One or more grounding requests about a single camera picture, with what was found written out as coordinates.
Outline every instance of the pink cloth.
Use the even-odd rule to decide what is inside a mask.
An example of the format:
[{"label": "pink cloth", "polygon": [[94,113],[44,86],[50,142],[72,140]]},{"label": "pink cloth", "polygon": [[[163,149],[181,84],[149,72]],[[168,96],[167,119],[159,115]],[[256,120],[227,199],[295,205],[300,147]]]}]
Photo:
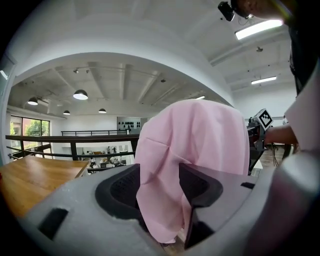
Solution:
[{"label": "pink cloth", "polygon": [[144,124],[136,148],[136,199],[151,235],[170,243],[189,225],[191,206],[179,184],[179,163],[248,175],[249,137],[236,109],[208,100],[176,102]]}]

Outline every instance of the tabletop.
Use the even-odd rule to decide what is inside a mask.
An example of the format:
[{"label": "tabletop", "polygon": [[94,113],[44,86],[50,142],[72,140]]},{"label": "tabletop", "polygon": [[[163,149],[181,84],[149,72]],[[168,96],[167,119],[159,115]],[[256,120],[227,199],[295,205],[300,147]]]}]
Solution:
[{"label": "tabletop", "polygon": [[0,191],[12,213],[22,217],[60,185],[80,177],[87,165],[28,155],[0,167]]}]

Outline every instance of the metal railing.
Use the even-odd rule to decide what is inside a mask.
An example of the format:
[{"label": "metal railing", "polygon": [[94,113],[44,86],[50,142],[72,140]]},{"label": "metal railing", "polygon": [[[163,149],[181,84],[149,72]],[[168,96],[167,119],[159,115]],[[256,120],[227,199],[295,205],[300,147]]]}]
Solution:
[{"label": "metal railing", "polygon": [[[137,143],[139,139],[138,134],[121,134],[121,135],[94,135],[94,136],[18,136],[18,135],[6,135],[7,140],[20,141],[20,148],[14,148],[7,146],[8,149],[15,150],[17,152],[8,154],[10,158],[18,159],[28,155],[42,155],[62,158],[72,158],[72,160],[78,160],[78,158],[104,158],[104,157],[119,157],[135,155]],[[130,141],[132,145],[132,152],[121,153],[109,153],[109,154],[78,154],[76,143],[101,143],[101,142],[127,142]],[[46,142],[46,143],[70,143],[71,154],[61,153],[45,153],[44,150],[51,148],[50,144],[37,146],[34,150],[25,150],[24,142]]]},{"label": "metal railing", "polygon": [[127,130],[62,130],[62,136],[126,135]]}]

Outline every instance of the white ceiling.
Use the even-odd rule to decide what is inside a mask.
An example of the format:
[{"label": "white ceiling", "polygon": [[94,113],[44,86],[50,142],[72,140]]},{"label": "white ceiling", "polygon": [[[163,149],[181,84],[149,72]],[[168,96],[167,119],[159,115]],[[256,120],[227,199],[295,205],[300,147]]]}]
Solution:
[{"label": "white ceiling", "polygon": [[[288,63],[290,38],[287,27],[239,41],[235,32],[260,20],[253,18],[246,21],[236,16],[228,22],[217,8],[220,1],[75,0],[74,11],[78,19],[90,13],[121,14],[165,26],[201,51],[208,62],[222,73],[227,86],[234,92],[250,90],[254,88],[251,81],[270,76],[278,76],[278,79],[269,84],[293,83]],[[258,46],[263,48],[262,52],[256,51]],[[75,74],[74,69],[78,69],[79,73]],[[26,94],[19,97],[22,88]],[[78,89],[86,90],[90,101],[125,100],[159,109],[177,100],[196,98],[202,94],[209,100],[220,100],[205,86],[161,65],[128,63],[117,58],[96,61],[84,57],[69,60],[23,80],[19,87],[12,89],[9,104],[24,105],[28,92],[57,104],[72,105],[75,101],[72,95]]]}]

